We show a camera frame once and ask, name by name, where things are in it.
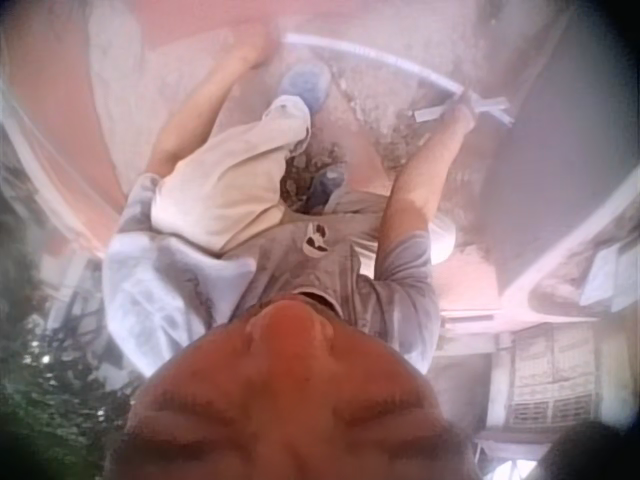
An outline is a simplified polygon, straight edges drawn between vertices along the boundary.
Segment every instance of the man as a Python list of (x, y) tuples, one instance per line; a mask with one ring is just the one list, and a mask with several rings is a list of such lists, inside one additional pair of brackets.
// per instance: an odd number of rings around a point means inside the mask
[(260, 122), (209, 138), (275, 46), (245, 29), (165, 126), (105, 258), (109, 328), (152, 375), (107, 473), (475, 478), (423, 375), (440, 323), (430, 232), (450, 243), (433, 223), (472, 109), (449, 109), (388, 199), (365, 155), (347, 159), (324, 215), (296, 215), (278, 186), (326, 98), (321, 69), (294, 69)]

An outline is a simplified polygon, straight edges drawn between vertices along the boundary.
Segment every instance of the forearm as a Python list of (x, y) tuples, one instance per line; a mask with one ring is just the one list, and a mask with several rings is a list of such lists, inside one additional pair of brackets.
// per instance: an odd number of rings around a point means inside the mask
[(406, 235), (426, 231), (434, 219), (449, 168), (473, 122), (467, 112), (452, 113), (396, 177), (382, 218), (378, 258)]
[(180, 160), (204, 145), (233, 85), (252, 66), (245, 56), (227, 54), (162, 128), (147, 171), (165, 177)]

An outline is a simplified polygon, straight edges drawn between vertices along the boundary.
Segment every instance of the beige pants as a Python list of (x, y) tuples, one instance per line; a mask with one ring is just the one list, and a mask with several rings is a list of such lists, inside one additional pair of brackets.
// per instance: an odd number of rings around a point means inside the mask
[[(287, 158), (305, 148), (310, 128), (302, 100), (282, 96), (259, 122), (210, 138), (160, 184), (151, 208), (154, 228), (220, 255), (280, 223), (308, 221), (284, 205), (280, 179)], [(368, 275), (385, 203), (380, 195), (341, 190), (325, 208), (327, 222), (344, 222), (348, 215), (357, 225), (349, 229), (351, 240)], [(455, 227), (438, 215), (429, 233), (432, 262), (439, 263), (453, 251)]]

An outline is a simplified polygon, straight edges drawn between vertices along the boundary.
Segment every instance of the gray t-shirt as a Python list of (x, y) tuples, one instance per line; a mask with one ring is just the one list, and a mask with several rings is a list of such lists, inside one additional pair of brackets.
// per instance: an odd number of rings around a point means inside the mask
[(103, 265), (109, 331), (144, 375), (255, 304), (303, 292), (321, 295), (347, 324), (426, 372), (440, 329), (427, 232), (394, 245), (380, 259), (376, 280), (359, 273), (348, 240), (357, 214), (282, 224), (216, 258), (153, 230), (159, 181), (138, 180)]

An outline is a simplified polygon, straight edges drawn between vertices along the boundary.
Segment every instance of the pants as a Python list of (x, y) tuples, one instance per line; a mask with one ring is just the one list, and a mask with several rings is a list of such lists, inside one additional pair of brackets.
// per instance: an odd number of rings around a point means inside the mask
[[(287, 158), (304, 150), (310, 130), (302, 100), (282, 96), (259, 122), (210, 138), (161, 182), (151, 208), (153, 227), (221, 255), (281, 223), (308, 221), (282, 202), (280, 180)], [(329, 223), (355, 225), (350, 239), (369, 276), (385, 204), (384, 196), (342, 188), (324, 210)], [(455, 226), (437, 215), (429, 233), (432, 263), (442, 262), (453, 251)]]

